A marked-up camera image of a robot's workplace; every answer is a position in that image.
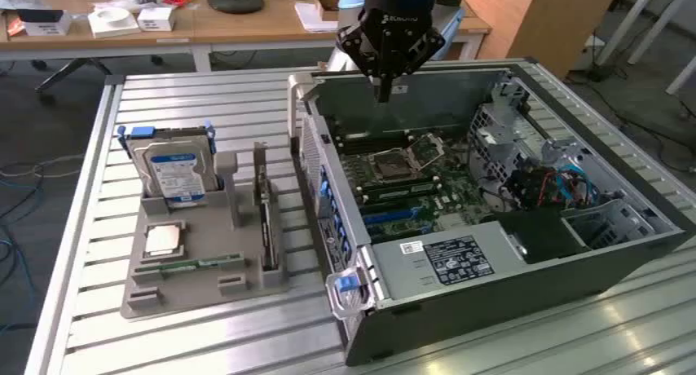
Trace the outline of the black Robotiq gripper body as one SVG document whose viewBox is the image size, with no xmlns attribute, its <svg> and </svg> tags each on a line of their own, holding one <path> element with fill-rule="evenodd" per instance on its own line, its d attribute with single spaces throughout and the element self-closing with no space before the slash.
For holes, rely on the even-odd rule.
<svg viewBox="0 0 696 375">
<path fill-rule="evenodd" d="M 435 0 L 364 0 L 362 26 L 396 23 L 430 29 L 434 4 Z"/>
</svg>

